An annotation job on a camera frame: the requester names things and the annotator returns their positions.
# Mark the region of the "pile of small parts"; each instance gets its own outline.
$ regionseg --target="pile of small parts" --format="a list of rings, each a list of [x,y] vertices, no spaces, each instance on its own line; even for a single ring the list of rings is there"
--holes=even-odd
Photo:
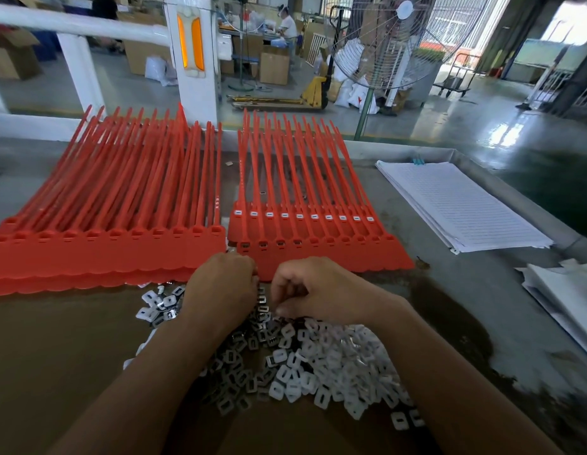
[[[173,286],[165,295],[167,285],[150,290],[142,299],[148,307],[140,309],[137,318],[148,321],[153,328],[146,342],[153,337],[163,321],[177,316],[185,286]],[[264,359],[261,371],[245,367],[242,353],[272,349]],[[127,367],[133,359],[123,364]],[[240,411],[251,407],[250,396],[258,401],[286,398],[290,403],[311,394],[314,404],[326,410],[329,402],[343,402],[346,411],[359,420],[365,410],[383,399],[391,409],[399,403],[413,407],[396,369],[380,339],[362,325],[337,326],[312,318],[284,320],[272,317],[265,289],[258,290],[258,304],[247,320],[227,338],[202,370],[207,377],[204,404],[216,404],[224,416],[235,407]],[[417,409],[409,410],[409,419],[423,427]],[[397,430],[409,429],[403,411],[391,414]]]

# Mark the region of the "lined paper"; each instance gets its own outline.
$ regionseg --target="lined paper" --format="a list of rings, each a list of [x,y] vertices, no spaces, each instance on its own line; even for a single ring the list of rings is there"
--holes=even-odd
[[[449,162],[376,166],[454,252],[554,243]]]

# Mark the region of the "industrial fan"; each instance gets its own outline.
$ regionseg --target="industrial fan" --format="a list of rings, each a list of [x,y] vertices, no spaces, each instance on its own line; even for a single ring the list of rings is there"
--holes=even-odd
[[[323,2],[326,25],[348,22],[345,35],[333,39],[336,71],[368,88],[355,134],[358,140],[374,105],[374,92],[389,91],[387,103],[392,105],[399,89],[409,88],[451,59],[488,0],[353,0],[349,7]]]

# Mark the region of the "yellow pallet jack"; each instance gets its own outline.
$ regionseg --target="yellow pallet jack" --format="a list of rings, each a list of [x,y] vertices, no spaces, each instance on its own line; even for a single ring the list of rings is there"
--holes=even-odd
[[[232,106],[240,110],[270,110],[283,112],[320,112],[327,106],[327,78],[316,76],[299,99],[252,96],[227,96]]]

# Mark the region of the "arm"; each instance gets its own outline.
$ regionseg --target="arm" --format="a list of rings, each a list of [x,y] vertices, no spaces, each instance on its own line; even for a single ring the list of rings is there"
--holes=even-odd
[[[160,453],[192,382],[256,304],[254,271],[253,260],[234,253],[216,254],[198,268],[176,319],[161,324],[49,453]]]
[[[445,453],[561,454],[404,298],[366,282],[329,259],[310,258],[279,267],[272,299],[279,316],[364,324],[379,336]]]

